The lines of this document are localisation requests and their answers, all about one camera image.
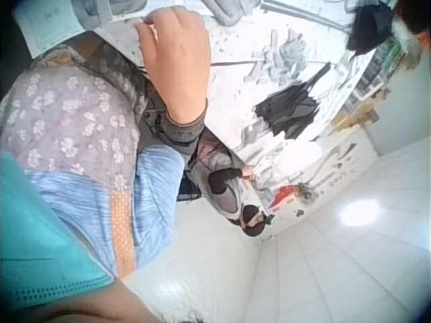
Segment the face mask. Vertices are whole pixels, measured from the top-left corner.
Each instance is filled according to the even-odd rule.
[[[0,290],[8,306],[19,310],[111,284],[9,153],[0,167]]]

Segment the black garment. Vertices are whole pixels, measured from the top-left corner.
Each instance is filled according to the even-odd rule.
[[[216,170],[208,176],[208,184],[213,194],[223,194],[228,186],[226,181],[241,177],[242,170],[238,168],[226,168],[224,170]]]

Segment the woman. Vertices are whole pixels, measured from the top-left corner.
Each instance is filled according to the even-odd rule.
[[[86,60],[54,50],[1,103],[1,292],[14,309],[95,289],[104,301],[112,289],[124,295],[113,277],[171,241],[184,158],[203,128],[210,47],[200,17],[183,7],[146,22],[158,39],[147,24],[136,28],[167,107],[162,144],[137,151],[145,80],[108,46]],[[64,315],[82,305],[75,300],[50,306]],[[121,309],[123,301],[132,307]],[[124,296],[84,312],[153,322],[135,305]]]
[[[192,179],[218,213],[241,226],[250,237],[259,236],[274,216],[266,216],[254,205],[244,205],[240,179],[254,178],[253,167],[235,167],[232,154],[209,130],[202,132],[196,156],[189,163]]]

